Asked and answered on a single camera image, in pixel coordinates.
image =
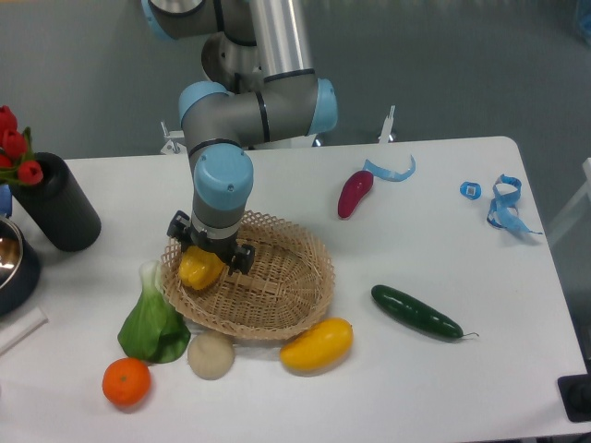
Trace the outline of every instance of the yellow bell pepper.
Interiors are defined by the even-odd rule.
[[[212,284],[222,273],[223,262],[212,252],[206,252],[197,246],[190,246],[178,267],[178,278],[185,286],[195,290]]]
[[[353,328],[342,318],[328,318],[308,329],[279,352],[289,369],[307,372],[322,369],[343,357],[353,344]]]

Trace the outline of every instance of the metal bowl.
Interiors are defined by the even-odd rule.
[[[15,223],[0,216],[0,316],[21,306],[41,275],[41,263]]]

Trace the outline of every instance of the orange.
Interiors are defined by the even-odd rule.
[[[122,358],[104,371],[104,396],[116,406],[136,404],[148,393],[150,385],[150,370],[137,358]]]

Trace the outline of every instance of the blue ribbon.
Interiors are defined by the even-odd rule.
[[[515,190],[508,194],[501,194],[497,187],[497,185],[501,183],[511,185]],[[488,210],[487,216],[488,224],[495,228],[506,229],[514,233],[537,233],[530,230],[525,226],[525,223],[519,219],[519,211],[515,206],[521,197],[521,181],[519,179],[508,177],[503,174],[495,182],[495,185],[492,187],[492,192],[494,193],[495,198],[490,201],[490,209]],[[515,210],[517,215],[512,214],[509,209]]]
[[[415,158],[412,155],[410,156],[410,161],[410,169],[405,173],[397,173],[395,171],[380,168],[379,166],[375,165],[369,160],[366,160],[365,164],[363,165],[363,170],[370,171],[374,176],[381,178],[382,180],[388,180],[389,182],[402,182],[403,180],[406,180],[408,177],[414,174],[416,171],[416,162]]]

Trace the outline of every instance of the wicker basket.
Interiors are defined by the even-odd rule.
[[[182,253],[171,240],[162,255],[164,296],[196,323],[240,339],[285,340],[318,323],[332,300],[334,270],[324,244],[302,227],[247,211],[238,243],[256,250],[248,275],[226,267],[196,291],[177,277]]]

